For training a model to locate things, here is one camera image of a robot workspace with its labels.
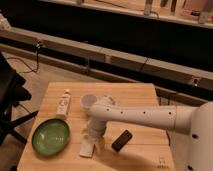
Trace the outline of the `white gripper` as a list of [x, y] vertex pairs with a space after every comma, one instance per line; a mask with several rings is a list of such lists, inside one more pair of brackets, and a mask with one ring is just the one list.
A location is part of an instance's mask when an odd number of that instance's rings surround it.
[[87, 129], [82, 131], [83, 139], [90, 145], [93, 145], [97, 150], [103, 150], [105, 148], [105, 138], [94, 133], [90, 133]]

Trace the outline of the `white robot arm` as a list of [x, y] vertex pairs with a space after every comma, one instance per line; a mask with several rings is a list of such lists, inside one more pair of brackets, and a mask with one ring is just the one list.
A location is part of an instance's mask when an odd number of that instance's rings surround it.
[[99, 139], [109, 121], [142, 125], [187, 134], [190, 138], [186, 171], [213, 171], [213, 102], [191, 106], [117, 106], [110, 96], [84, 95], [87, 135]]

